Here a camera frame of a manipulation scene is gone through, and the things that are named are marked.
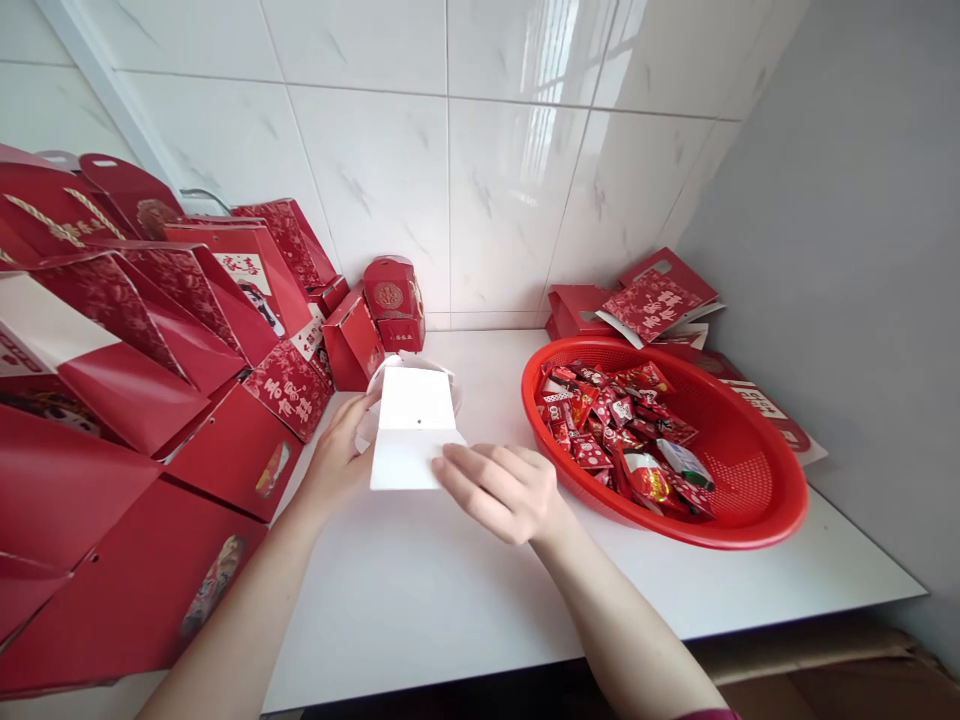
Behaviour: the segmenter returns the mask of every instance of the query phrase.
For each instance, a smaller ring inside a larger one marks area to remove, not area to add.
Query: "hand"
[[[433,472],[457,504],[504,542],[541,540],[556,528],[563,498],[545,457],[508,445],[444,445]]]
[[[364,413],[379,399],[379,395],[350,398],[334,414],[290,503],[294,515],[322,525],[369,479],[373,445],[360,455],[355,438]]]

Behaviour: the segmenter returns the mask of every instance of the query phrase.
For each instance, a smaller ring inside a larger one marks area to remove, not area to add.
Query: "white tile wall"
[[[410,257],[436,331],[675,244],[809,0],[78,2],[182,187],[296,197],[351,282]],[[0,92],[0,142],[129,158],[29,0]]]

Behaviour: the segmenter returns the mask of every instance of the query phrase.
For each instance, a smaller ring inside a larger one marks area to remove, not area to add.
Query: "gray wall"
[[[932,592],[886,612],[960,669],[960,2],[815,0],[679,251],[831,452],[810,482]]]

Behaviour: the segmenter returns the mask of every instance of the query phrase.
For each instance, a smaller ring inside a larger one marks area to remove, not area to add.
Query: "plastic basket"
[[[652,360],[677,392],[667,405],[700,433],[690,449],[717,483],[711,500],[717,519],[693,524],[661,517],[598,483],[565,453],[537,412],[541,366],[580,358],[605,371]],[[795,533],[807,513],[807,481],[780,433],[748,402],[694,365],[653,348],[637,350],[612,338],[568,338],[541,348],[523,371],[523,409],[537,445],[557,477],[581,502],[624,525],[654,530],[692,545],[753,550]]]

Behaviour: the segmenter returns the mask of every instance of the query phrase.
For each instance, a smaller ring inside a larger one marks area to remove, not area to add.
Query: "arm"
[[[353,398],[334,415],[293,501],[138,720],[260,717],[317,537],[369,477],[372,450],[356,457],[353,442],[375,400]]]
[[[674,720],[727,703],[657,611],[579,523],[556,470],[519,447],[444,447],[434,472],[494,535],[529,541],[557,584],[597,684],[622,718]]]

